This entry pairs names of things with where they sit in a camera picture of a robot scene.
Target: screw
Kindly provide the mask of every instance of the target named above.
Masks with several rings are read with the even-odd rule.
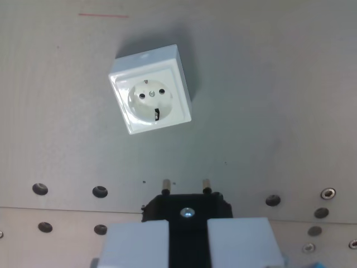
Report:
[[[180,214],[184,218],[191,218],[193,215],[195,215],[195,211],[192,208],[183,208]]]
[[[326,188],[321,192],[321,197],[323,199],[332,199],[336,194],[336,190],[333,188]]]
[[[357,250],[357,239],[352,240],[349,245],[350,249]]]
[[[313,243],[306,243],[302,247],[302,252],[303,253],[312,253],[315,251],[315,249],[316,249],[316,246]]]

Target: white socket housing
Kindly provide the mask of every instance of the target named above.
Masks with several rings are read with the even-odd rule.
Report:
[[[130,134],[191,121],[177,45],[118,58],[109,79]]]

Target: gray surface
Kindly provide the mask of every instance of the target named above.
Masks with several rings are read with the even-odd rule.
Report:
[[[224,193],[235,216],[357,222],[356,1],[0,1],[0,206],[139,212]],[[78,13],[128,15],[82,17]],[[192,121],[129,136],[115,56],[177,44]],[[34,183],[49,193],[34,195]],[[109,194],[97,199],[93,187]],[[320,192],[336,189],[322,200]],[[279,194],[282,203],[267,207]]]

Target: mounting hole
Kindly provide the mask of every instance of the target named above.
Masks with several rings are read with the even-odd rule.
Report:
[[[333,188],[326,188],[321,192],[321,198],[332,199],[336,195],[336,190]]]
[[[314,212],[314,216],[318,219],[326,218],[329,215],[329,210],[327,208],[318,208]]]
[[[49,192],[49,189],[47,188],[47,186],[42,183],[35,183],[32,186],[32,190],[35,194],[38,194],[38,195],[45,195]]]
[[[352,240],[349,245],[350,249],[357,250],[357,239]]]
[[[309,236],[319,236],[322,233],[322,228],[320,226],[312,226],[308,231],[307,234]]]
[[[275,206],[279,205],[280,202],[281,202],[280,196],[276,195],[276,194],[272,194],[272,195],[268,196],[266,199],[266,204],[270,207],[275,207]]]
[[[52,232],[53,228],[52,225],[48,222],[41,222],[38,224],[38,229],[43,233],[50,233]]]
[[[100,236],[107,233],[108,228],[105,225],[99,224],[94,227],[94,232]]]
[[[306,243],[302,247],[302,252],[303,253],[312,253],[315,251],[315,249],[316,249],[316,246],[313,243]]]
[[[106,189],[106,187],[97,186],[93,188],[92,193],[94,194],[95,197],[104,198],[108,195],[108,190]]]

